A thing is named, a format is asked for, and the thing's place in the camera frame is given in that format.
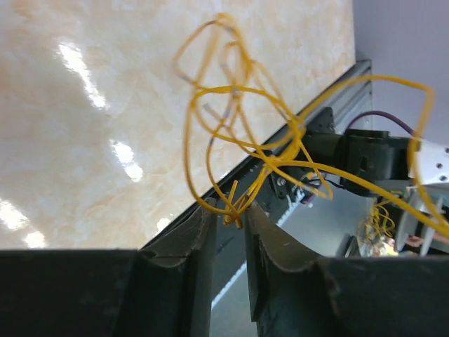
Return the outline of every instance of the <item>gray wall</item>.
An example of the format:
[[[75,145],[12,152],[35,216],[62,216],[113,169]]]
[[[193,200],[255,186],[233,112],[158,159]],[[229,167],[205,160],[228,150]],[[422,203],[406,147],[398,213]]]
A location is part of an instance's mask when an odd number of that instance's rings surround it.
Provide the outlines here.
[[[354,0],[358,59],[373,60],[375,74],[404,77],[436,91],[436,105],[424,137],[449,144],[449,1]],[[374,108],[402,118],[413,128],[424,94],[397,84],[374,83]],[[405,133],[375,117],[375,128]]]

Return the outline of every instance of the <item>small wire bundle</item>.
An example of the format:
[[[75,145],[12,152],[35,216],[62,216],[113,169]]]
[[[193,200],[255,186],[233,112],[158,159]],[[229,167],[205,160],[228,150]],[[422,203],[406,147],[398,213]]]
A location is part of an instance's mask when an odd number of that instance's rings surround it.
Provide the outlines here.
[[[203,55],[203,62],[199,68],[197,75],[194,78],[191,78],[185,72],[183,72],[179,65],[178,61],[182,57],[182,54],[186,51],[187,47],[197,38],[205,28],[211,27],[212,34],[208,40],[208,45]],[[203,80],[205,77],[205,73],[210,67],[211,60],[217,53],[218,42],[220,39],[220,35],[226,32],[232,38],[232,41],[226,43],[222,48],[219,59],[220,66],[224,75],[229,82],[228,86],[219,86],[213,88],[207,88],[203,85]],[[231,50],[236,51],[237,62],[236,69],[234,72],[230,70],[227,65],[227,59]],[[429,195],[424,186],[422,186],[419,170],[417,167],[417,161],[415,160],[416,151],[419,146],[419,139],[424,131],[424,127],[429,118],[431,108],[434,104],[434,92],[427,86],[422,84],[417,84],[415,82],[407,81],[405,79],[400,79],[397,77],[390,76],[381,76],[381,75],[368,75],[362,76],[356,79],[348,79],[344,81],[340,81],[335,85],[331,86],[327,91],[322,93],[314,102],[312,102],[308,107],[306,107],[301,114],[295,115],[293,114],[282,98],[280,91],[277,89],[276,84],[273,79],[270,77],[268,71],[256,60],[250,58],[247,50],[245,41],[243,39],[243,35],[240,29],[237,27],[232,16],[226,13],[219,13],[215,16],[215,19],[209,21],[200,28],[198,28],[187,40],[183,43],[180,50],[177,52],[174,60],[173,60],[173,69],[175,73],[184,81],[188,82],[192,86],[192,99],[190,100],[187,108],[187,116],[185,120],[185,130],[184,130],[184,152],[183,152],[183,160],[185,165],[185,174],[187,179],[187,184],[189,189],[197,200],[199,205],[205,207],[211,211],[222,214],[224,217],[225,225],[236,222],[237,227],[242,227],[241,224],[241,214],[246,210],[247,207],[254,200],[264,180],[271,174],[275,172],[279,174],[281,177],[285,178],[287,181],[290,181],[293,184],[296,184],[298,187],[301,187],[305,190],[309,190],[314,194],[319,195],[320,197],[324,197],[327,199],[333,198],[332,190],[324,179],[321,171],[334,174],[344,179],[350,180],[360,186],[363,186],[373,192],[379,194],[385,199],[395,203],[397,206],[401,207],[403,210],[410,212],[414,217],[416,217],[419,221],[423,222],[425,225],[435,228],[441,234],[449,237],[449,224],[445,221],[442,215],[437,211],[436,207],[433,205]],[[262,74],[272,87],[275,95],[271,95],[267,92],[266,88],[262,85],[262,82],[259,78],[259,73]],[[258,88],[252,88],[247,86],[250,79],[253,79],[257,84]],[[434,215],[437,222],[430,220],[428,217],[424,216],[421,212],[417,211],[410,205],[408,205],[405,201],[399,199],[394,194],[378,187],[368,181],[354,176],[345,171],[333,168],[331,166],[317,164],[314,163],[302,144],[302,137],[305,134],[305,118],[313,112],[324,100],[328,99],[332,94],[336,91],[341,90],[346,86],[351,86],[352,84],[356,84],[359,82],[365,81],[390,81],[398,84],[402,84],[405,86],[409,86],[411,88],[417,88],[426,92],[426,98],[424,102],[424,107],[422,111],[422,115],[419,120],[419,124],[414,132],[413,137],[410,139],[410,145],[408,148],[408,165],[409,168],[413,171],[415,178],[413,179],[414,184],[417,187],[417,190],[426,204],[428,209],[431,211],[432,215]],[[288,126],[287,134],[279,141],[274,143],[269,143],[266,145],[258,145],[255,141],[255,137],[253,132],[250,129],[250,125],[248,120],[246,119],[246,114],[243,111],[243,99],[245,93],[254,93],[257,95],[262,95],[273,105],[274,109],[279,113],[283,119],[285,120]],[[216,127],[209,126],[206,123],[206,119],[202,115],[202,111],[199,107],[199,98],[209,95],[209,94],[218,94],[218,95],[228,95],[228,103],[225,111],[220,115],[209,106],[205,105],[204,110],[208,114],[211,114],[217,122]],[[196,117],[198,119],[200,125],[204,127],[207,132],[211,134],[210,141],[206,150],[206,168],[208,177],[213,185],[214,190],[220,196],[220,198],[225,202],[226,206],[224,209],[219,209],[207,204],[201,196],[196,191],[194,184],[192,182],[192,173],[190,169],[190,138],[192,133],[192,119]],[[233,126],[235,125],[237,119],[241,121],[247,136],[250,139],[250,142],[242,141],[235,136]],[[236,191],[237,181],[234,181],[232,185],[231,192],[229,193],[229,197],[222,192],[217,182],[215,182],[212,170],[210,167],[210,153],[213,148],[214,139],[221,139],[227,142],[234,143],[238,145],[242,151],[244,151],[247,155],[252,157],[256,157],[261,159],[264,162],[262,170],[255,180],[255,182],[249,187],[249,189],[241,195],[236,201],[234,201],[234,194]],[[288,145],[286,149],[277,157],[267,156],[265,154],[265,150],[272,150],[278,148],[282,145]],[[303,151],[307,161],[298,161],[295,160],[300,151]],[[321,181],[321,184],[325,187],[327,194],[320,191],[318,188],[306,186],[301,181],[294,179],[290,175],[284,173],[279,167],[281,166],[301,166],[306,168],[311,168],[315,172],[318,179]]]
[[[387,203],[389,201],[373,204],[370,214],[358,224],[357,239],[359,242],[372,246],[383,237],[393,238],[391,231],[395,228],[395,223],[389,217],[388,210],[383,207]]]

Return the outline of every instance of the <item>beige marble wall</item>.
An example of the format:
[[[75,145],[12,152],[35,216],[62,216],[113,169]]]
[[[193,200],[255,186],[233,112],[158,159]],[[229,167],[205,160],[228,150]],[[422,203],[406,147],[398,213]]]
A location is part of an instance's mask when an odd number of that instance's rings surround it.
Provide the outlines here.
[[[190,88],[170,61],[219,11],[236,17],[292,110],[354,64],[351,0],[0,3],[1,248],[139,247],[192,203],[181,158]],[[201,48],[187,52],[187,69]],[[208,83],[224,79],[213,72]],[[263,141],[281,121],[248,102]],[[204,192],[198,127],[194,141]],[[217,178],[244,158],[225,144],[213,156]]]

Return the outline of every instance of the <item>black wire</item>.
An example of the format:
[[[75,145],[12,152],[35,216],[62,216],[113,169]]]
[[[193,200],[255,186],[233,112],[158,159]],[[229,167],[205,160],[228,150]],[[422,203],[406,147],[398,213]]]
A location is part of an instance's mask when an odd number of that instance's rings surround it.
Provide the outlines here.
[[[335,182],[333,182],[333,181],[331,181],[331,180],[329,180],[329,179],[324,179],[324,180],[327,181],[328,183],[334,185],[336,188],[341,188],[341,189],[343,189],[343,190],[346,189],[345,186],[341,186],[340,184],[337,184],[337,183],[335,183]],[[311,179],[311,180],[309,180],[309,181],[307,181],[307,182],[305,182],[305,183],[306,183],[306,184],[309,184],[309,183],[315,183],[315,182],[318,182],[318,181],[321,182],[321,180],[319,180],[319,179]]]

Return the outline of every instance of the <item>screw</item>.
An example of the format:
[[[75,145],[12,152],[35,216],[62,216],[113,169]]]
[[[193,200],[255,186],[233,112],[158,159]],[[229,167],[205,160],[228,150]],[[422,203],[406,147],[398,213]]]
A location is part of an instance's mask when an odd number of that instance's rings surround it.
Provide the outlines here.
[[[279,177],[276,181],[276,184],[278,184],[278,186],[284,186],[286,184],[286,180],[282,177]]]

